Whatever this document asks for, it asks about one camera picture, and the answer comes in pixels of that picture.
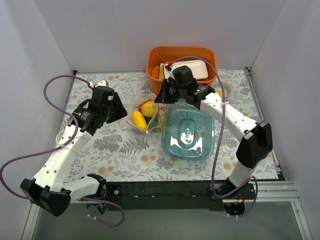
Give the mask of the yellow mango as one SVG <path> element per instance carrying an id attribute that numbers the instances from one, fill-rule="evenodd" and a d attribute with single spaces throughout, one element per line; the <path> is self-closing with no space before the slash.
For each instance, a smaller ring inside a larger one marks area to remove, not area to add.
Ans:
<path id="1" fill-rule="evenodd" d="M 147 129 L 147 122 L 140 111 L 135 110 L 132 112 L 132 120 L 137 127 L 142 128 L 144 130 Z"/>

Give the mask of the clear zip top bag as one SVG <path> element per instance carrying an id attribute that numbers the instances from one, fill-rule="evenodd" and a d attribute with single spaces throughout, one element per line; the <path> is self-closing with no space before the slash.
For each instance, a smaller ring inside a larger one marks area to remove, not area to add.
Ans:
<path id="1" fill-rule="evenodd" d="M 141 94 L 127 110 L 126 121 L 143 134 L 164 126 L 166 107 L 163 103 L 155 103 L 155 99 L 153 93 Z"/>

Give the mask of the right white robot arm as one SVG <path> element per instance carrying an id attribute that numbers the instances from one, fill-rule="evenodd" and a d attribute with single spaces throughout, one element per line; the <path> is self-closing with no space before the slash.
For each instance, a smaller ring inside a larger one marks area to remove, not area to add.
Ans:
<path id="1" fill-rule="evenodd" d="M 245 116 L 208 84 L 198 84 L 186 65 L 172 70 L 169 78 L 162 80 L 155 102 L 174 104 L 179 99 L 212 116 L 220 122 L 221 133 L 228 129 L 239 141 L 237 163 L 232 173 L 224 184 L 212 188 L 216 198 L 239 198 L 245 192 L 244 186 L 254 179 L 255 168 L 273 150 L 271 125 Z"/>

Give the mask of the small orange pumpkin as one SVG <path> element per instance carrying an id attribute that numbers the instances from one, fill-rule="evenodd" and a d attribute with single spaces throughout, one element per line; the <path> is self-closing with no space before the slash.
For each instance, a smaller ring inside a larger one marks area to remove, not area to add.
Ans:
<path id="1" fill-rule="evenodd" d="M 138 106 L 138 110 L 141 111 L 142 107 L 144 106 L 144 104 L 146 104 L 148 102 L 148 100 L 143 101 L 142 103 L 139 104 Z"/>

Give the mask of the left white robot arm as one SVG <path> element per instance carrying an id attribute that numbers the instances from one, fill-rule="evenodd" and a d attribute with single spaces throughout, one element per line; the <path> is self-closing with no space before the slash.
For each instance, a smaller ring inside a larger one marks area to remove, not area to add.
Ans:
<path id="1" fill-rule="evenodd" d="M 127 116 L 120 97 L 114 89 L 97 85 L 90 99 L 81 102 L 73 111 L 67 125 L 56 137 L 58 150 L 54 151 L 32 179 L 20 185 L 27 198 L 37 206 L 60 216 L 75 200 L 90 197 L 101 200 L 107 193 L 107 181 L 89 173 L 72 182 L 65 182 L 74 160 L 84 146 L 104 124 Z"/>

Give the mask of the pale yellow lemon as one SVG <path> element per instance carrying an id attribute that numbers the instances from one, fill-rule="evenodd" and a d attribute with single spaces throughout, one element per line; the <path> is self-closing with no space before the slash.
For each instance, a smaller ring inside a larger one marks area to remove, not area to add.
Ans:
<path id="1" fill-rule="evenodd" d="M 155 114 L 155 104 L 152 101 L 148 101 L 142 107 L 141 113 L 147 118 L 152 118 Z"/>

